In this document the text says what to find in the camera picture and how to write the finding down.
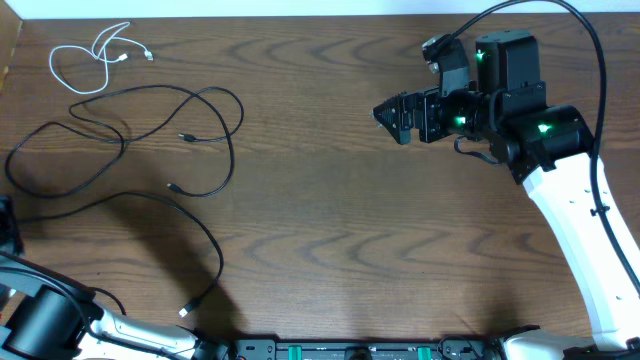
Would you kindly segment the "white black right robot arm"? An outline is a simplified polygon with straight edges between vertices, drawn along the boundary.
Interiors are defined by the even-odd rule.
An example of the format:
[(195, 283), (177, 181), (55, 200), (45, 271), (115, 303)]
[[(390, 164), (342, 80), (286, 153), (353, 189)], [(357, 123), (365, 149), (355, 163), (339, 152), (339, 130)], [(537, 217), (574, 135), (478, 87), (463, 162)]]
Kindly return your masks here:
[(587, 338), (523, 327), (495, 339), (490, 359), (635, 359), (639, 294), (629, 274), (639, 249), (608, 188), (579, 111), (549, 106), (536, 39), (525, 30), (481, 36), (468, 59), (454, 40), (429, 61), (437, 86), (400, 93), (373, 118), (400, 144), (447, 136), (486, 141), (486, 160), (509, 168), (549, 223), (578, 284)]

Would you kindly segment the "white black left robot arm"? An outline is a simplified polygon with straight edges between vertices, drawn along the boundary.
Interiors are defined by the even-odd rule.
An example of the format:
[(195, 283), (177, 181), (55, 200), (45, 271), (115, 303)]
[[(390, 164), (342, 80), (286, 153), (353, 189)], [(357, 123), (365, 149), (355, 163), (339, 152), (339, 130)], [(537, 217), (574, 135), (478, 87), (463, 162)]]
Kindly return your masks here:
[(1, 306), (24, 295), (1, 326), (3, 359), (229, 359), (230, 346), (179, 326), (117, 314), (100, 292), (23, 259), (12, 199), (1, 198)]

